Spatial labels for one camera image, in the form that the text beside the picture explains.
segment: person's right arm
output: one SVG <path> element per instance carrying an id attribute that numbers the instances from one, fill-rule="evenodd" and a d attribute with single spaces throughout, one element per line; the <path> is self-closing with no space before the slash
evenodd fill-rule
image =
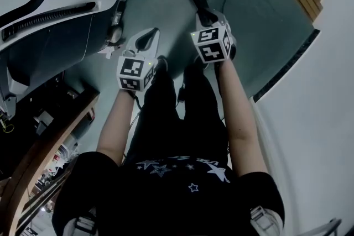
<path id="1" fill-rule="evenodd" d="M 220 65 L 219 83 L 233 170 L 238 176 L 268 172 L 251 105 L 230 59 Z"/>

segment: person's left arm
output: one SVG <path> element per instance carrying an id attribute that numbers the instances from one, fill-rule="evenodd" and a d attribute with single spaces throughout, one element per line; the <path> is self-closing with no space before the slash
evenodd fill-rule
<path id="1" fill-rule="evenodd" d="M 96 151 L 110 157 L 118 166 L 122 164 L 132 119 L 134 98 L 120 90 L 110 114 L 102 128 Z"/>

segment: floor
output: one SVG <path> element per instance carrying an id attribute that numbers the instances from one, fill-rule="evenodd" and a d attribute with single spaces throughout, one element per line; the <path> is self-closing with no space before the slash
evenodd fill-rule
<path id="1" fill-rule="evenodd" d="M 209 0 L 214 9 L 220 9 L 222 1 Z M 189 35 L 195 29 L 195 12 L 190 0 L 129 0 L 123 17 L 123 37 L 126 39 L 146 28 L 160 29 L 158 55 L 168 57 L 177 92 L 182 84 L 183 70 L 195 56 Z M 237 39 L 234 63 L 248 96 L 257 93 L 286 64 L 313 30 L 295 0 L 228 0 L 225 15 Z M 116 68 L 120 54 L 120 50 L 116 51 L 110 60 L 102 54 L 94 54 L 66 72 L 68 84 L 79 89 L 80 80 L 84 80 L 101 92 L 95 109 L 96 119 L 80 141 L 81 152 L 96 149 L 100 131 L 118 92 Z M 205 75 L 214 88 L 222 117 L 213 66 L 209 66 Z M 138 97 L 142 104 L 143 93 Z M 183 103 L 177 106 L 177 111 L 180 117 L 184 116 Z M 132 120 L 137 113 L 135 106 Z"/>

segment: forearm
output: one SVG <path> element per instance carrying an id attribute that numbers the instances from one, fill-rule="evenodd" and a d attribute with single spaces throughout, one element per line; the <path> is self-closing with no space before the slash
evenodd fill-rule
<path id="1" fill-rule="evenodd" d="M 219 82 L 233 168 L 239 176 L 267 172 L 251 105 L 231 60 L 221 64 Z"/>
<path id="2" fill-rule="evenodd" d="M 120 90 L 102 128 L 97 150 L 120 165 L 126 148 L 134 99 L 127 91 Z"/>

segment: wall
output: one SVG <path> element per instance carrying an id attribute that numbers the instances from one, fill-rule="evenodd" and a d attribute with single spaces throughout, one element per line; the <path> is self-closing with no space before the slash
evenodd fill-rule
<path id="1" fill-rule="evenodd" d="M 322 0 L 321 33 L 255 105 L 269 164 L 297 235 L 354 225 L 354 0 Z"/>

